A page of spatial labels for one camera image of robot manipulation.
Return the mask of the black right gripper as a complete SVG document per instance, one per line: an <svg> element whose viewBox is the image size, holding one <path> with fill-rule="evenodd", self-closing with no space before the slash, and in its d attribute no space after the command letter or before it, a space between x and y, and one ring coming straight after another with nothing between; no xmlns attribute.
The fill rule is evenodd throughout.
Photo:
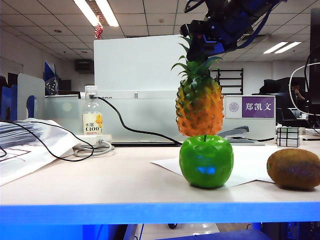
<svg viewBox="0 0 320 240"><path fill-rule="evenodd" d="M190 37L187 59L197 61L213 54L231 52L237 49L237 20L235 16L200 21L199 33Z"/></svg>

